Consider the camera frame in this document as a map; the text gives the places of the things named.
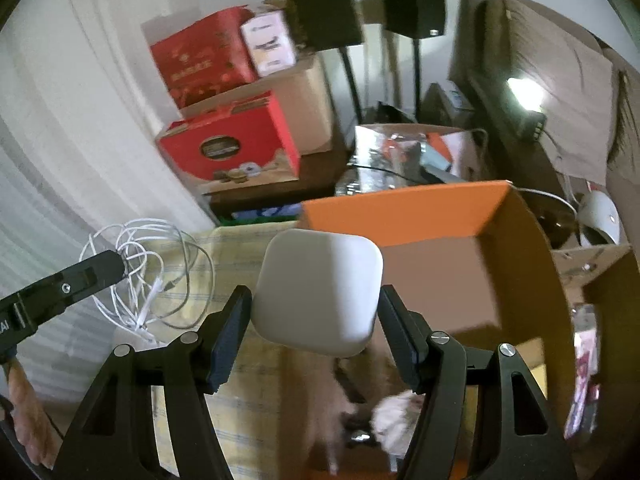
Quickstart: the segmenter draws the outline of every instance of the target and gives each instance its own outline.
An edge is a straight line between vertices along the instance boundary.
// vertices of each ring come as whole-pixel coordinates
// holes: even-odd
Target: red box
[[[258,79],[240,33],[253,16],[245,7],[230,7],[151,46],[178,108]]]
[[[300,169],[271,92],[172,123],[158,144],[200,193],[295,180]]]

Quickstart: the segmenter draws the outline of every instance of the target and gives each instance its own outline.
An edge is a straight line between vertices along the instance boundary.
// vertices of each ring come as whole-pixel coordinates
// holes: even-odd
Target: brown table surface
[[[212,193],[209,195],[211,210],[215,215],[226,216],[236,211],[280,207],[333,196],[349,156],[344,138],[337,132],[330,151],[302,156],[298,180]]]

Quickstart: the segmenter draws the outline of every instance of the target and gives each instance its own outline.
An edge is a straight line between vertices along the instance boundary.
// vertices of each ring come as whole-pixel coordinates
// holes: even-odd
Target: black pole
[[[351,61],[349,60],[349,53],[347,47],[342,46],[338,49],[340,51],[340,57],[342,58],[342,64],[344,65],[344,71],[347,74],[347,81],[349,82],[349,88],[351,90],[351,99],[353,100],[353,108],[356,110],[356,117],[358,118],[358,124],[362,124],[364,119],[362,118],[362,108],[360,107],[360,99],[358,97],[358,88],[356,86],[356,79],[353,76],[353,68],[351,67]]]
[[[420,39],[414,38],[414,86],[415,86],[415,120],[420,122],[420,80],[422,74],[420,73]]]

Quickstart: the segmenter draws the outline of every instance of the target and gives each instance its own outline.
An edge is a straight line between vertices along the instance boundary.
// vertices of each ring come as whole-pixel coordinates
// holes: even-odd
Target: bright light
[[[525,110],[542,111],[540,105],[545,96],[542,86],[529,78],[517,79],[515,77],[510,77],[507,84]]]

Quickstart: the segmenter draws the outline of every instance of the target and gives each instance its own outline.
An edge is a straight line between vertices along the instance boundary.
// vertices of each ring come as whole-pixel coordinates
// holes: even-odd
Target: black speaker
[[[444,0],[384,0],[386,30],[421,40],[442,36],[446,20]]]
[[[309,45],[329,50],[362,44],[354,0],[293,0]]]

